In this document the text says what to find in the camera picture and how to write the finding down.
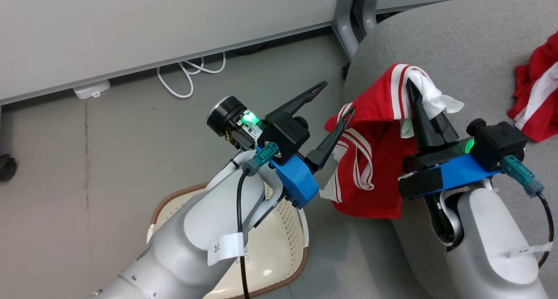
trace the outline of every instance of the basket rim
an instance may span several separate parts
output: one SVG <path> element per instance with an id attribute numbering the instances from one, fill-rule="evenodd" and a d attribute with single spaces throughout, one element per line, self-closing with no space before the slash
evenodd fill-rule
<path id="1" fill-rule="evenodd" d="M 178 190 L 176 192 L 173 192 L 172 194 L 169 194 L 169 196 L 164 198 L 161 201 L 161 203 L 159 203 L 159 205 L 157 205 L 157 207 L 155 208 L 155 211 L 153 212 L 153 215 L 151 216 L 150 231 L 157 224 L 157 219 L 159 219 L 159 215 L 161 214 L 161 211 L 166 206 L 166 204 L 168 204 L 170 201 L 173 201 L 175 198 L 178 198 L 180 196 L 190 194 L 190 193 L 198 191 L 198 190 L 203 190 L 208 184 L 209 184 L 209 182 L 196 184 L 195 186 L 191 186 L 191 187 L 184 188 L 182 190 Z M 250 297 L 257 297 L 257 296 L 263 295 L 265 293 L 274 291 L 276 289 L 280 289 L 281 287 L 284 287 L 284 286 L 292 283 L 293 281 L 295 281 L 295 279 L 298 279 L 298 277 L 304 271 L 304 268 L 306 267 L 306 264 L 308 263 L 308 256 L 309 256 L 308 225 L 307 225 L 307 222 L 306 222 L 306 215 L 305 215 L 304 211 L 302 209 L 300 209 L 300 210 L 297 209 L 297 211 L 299 212 L 299 219 L 301 221 L 301 226 L 303 228 L 303 235 L 304 235 L 304 238 L 305 238 L 304 248 L 303 248 L 303 259 L 300 262 L 300 265 L 299 265 L 298 269 L 293 273 L 293 275 L 289 276 L 287 279 L 284 279 L 284 280 L 282 280 L 280 282 L 277 282 L 273 285 L 263 287 L 262 289 L 251 291 L 250 292 Z M 243 298 L 244 298 L 244 295 L 238 295 L 236 297 L 229 297 L 228 299 L 243 299 Z"/>

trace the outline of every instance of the red fabric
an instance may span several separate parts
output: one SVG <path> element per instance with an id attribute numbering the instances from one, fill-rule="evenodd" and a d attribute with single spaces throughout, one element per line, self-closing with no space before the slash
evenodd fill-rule
<path id="1" fill-rule="evenodd" d="M 537 97 L 536 94 L 532 95 L 535 83 L 556 62 L 558 62 L 558 33 L 550 36 L 544 45 L 535 49 L 528 65 L 516 67 L 514 97 L 517 99 L 517 103 L 508 112 L 510 118 L 521 122 L 522 114 Z M 524 124 L 516 124 L 516 126 L 536 142 L 541 142 L 558 134 L 558 91 L 554 91 L 544 98 L 542 105 L 536 108 L 536 111 L 529 116 Z"/>
<path id="2" fill-rule="evenodd" d="M 334 175 L 339 186 L 335 189 L 342 193 L 342 200 L 338 193 L 335 195 L 337 201 L 342 202 L 333 202 L 333 205 L 344 214 L 382 219 L 401 216 L 402 198 L 397 178 L 401 176 L 403 158 L 416 152 L 414 138 L 400 137 L 398 120 L 410 114 L 408 108 L 404 108 L 406 70 L 409 67 L 393 65 L 353 104 L 345 105 L 325 124 L 325 129 L 331 132 L 339 117 L 351 106 L 356 107 L 355 115 L 338 144 L 347 151 Z M 371 158 L 371 183 L 365 182 L 369 176 L 366 172 L 368 158 Z"/>

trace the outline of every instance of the green led indicator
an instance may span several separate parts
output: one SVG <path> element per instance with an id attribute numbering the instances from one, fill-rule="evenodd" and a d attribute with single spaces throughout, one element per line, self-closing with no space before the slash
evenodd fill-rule
<path id="1" fill-rule="evenodd" d="M 469 152 L 471 152 L 471 149 L 473 148 L 473 146 L 475 145 L 475 139 L 471 139 L 467 142 L 467 145 L 465 146 L 465 154 L 469 154 Z"/>
<path id="2" fill-rule="evenodd" d="M 249 112 L 242 117 L 242 122 L 245 124 L 246 122 L 257 124 L 259 122 L 259 119 L 254 115 L 253 112 Z"/>

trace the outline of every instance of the gray fabric surface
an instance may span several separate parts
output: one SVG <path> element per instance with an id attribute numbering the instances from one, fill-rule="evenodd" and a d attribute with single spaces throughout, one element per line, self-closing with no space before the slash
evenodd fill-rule
<path id="1" fill-rule="evenodd" d="M 405 11 L 381 23 L 361 43 L 351 63 L 344 100 L 352 101 L 396 62 L 423 68 L 438 88 L 465 103 L 449 116 L 460 136 L 475 118 L 512 122 L 514 67 L 528 63 L 534 49 L 558 30 L 558 0 L 455 0 Z M 546 186 L 558 217 L 558 136 L 528 144 L 526 164 Z M 546 243 L 544 210 L 506 176 L 495 187 L 531 244 Z M 436 298 L 455 298 L 443 258 L 444 247 L 431 230 L 420 200 L 405 202 L 395 222 L 411 267 Z M 540 272 L 550 298 L 558 298 L 558 248 Z"/>

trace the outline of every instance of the red and white clothing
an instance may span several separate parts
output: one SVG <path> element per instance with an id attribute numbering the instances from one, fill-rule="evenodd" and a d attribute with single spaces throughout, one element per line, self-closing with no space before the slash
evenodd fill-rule
<path id="1" fill-rule="evenodd" d="M 530 139 L 558 134 L 558 33 L 535 49 L 528 65 L 516 67 L 516 106 L 508 116 Z"/>
<path id="2" fill-rule="evenodd" d="M 383 219 L 401 215 L 397 178 L 401 176 L 403 158 L 416 152 L 415 139 L 410 138 L 413 134 L 407 79 L 421 92 L 429 118 L 444 110 L 458 112 L 463 107 L 463 103 L 442 95 L 422 69 L 402 63 L 392 65 L 354 102 L 345 104 L 325 124 L 331 132 L 341 116 L 356 107 L 333 151 L 339 166 L 320 192 L 344 214 Z"/>

